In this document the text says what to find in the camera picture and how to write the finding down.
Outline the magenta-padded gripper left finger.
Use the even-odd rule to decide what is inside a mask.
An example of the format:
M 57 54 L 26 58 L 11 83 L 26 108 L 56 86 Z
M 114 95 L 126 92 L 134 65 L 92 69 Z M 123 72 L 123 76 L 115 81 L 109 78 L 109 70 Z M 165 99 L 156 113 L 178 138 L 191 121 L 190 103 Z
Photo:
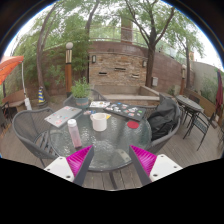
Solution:
M 68 157 L 58 157 L 45 171 L 82 186 L 93 156 L 94 146 L 89 145 Z

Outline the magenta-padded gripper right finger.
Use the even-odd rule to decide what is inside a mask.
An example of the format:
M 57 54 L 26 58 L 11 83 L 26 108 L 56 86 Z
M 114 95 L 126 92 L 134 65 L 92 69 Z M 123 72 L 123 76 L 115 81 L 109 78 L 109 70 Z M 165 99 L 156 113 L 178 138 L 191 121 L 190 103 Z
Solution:
M 129 146 L 129 156 L 143 186 L 182 169 L 165 154 L 156 156 L 134 145 Z

